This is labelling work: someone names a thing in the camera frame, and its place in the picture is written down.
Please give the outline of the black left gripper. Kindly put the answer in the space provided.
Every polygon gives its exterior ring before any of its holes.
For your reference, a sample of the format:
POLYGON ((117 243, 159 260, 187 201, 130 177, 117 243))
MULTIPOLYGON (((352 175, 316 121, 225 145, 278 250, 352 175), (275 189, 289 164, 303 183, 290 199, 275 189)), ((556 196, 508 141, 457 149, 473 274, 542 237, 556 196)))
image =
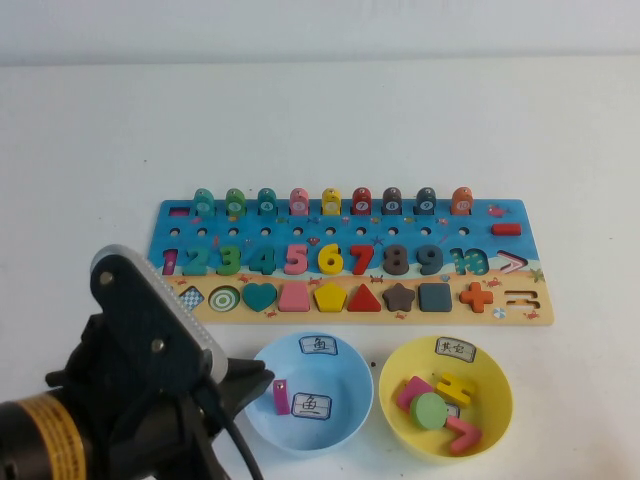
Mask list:
MULTIPOLYGON (((228 359, 236 403, 252 403, 274 380, 265 363, 228 359)), ((82 440, 89 479, 227 479, 211 441, 233 424, 226 382, 188 376, 91 372, 83 376, 82 440)))

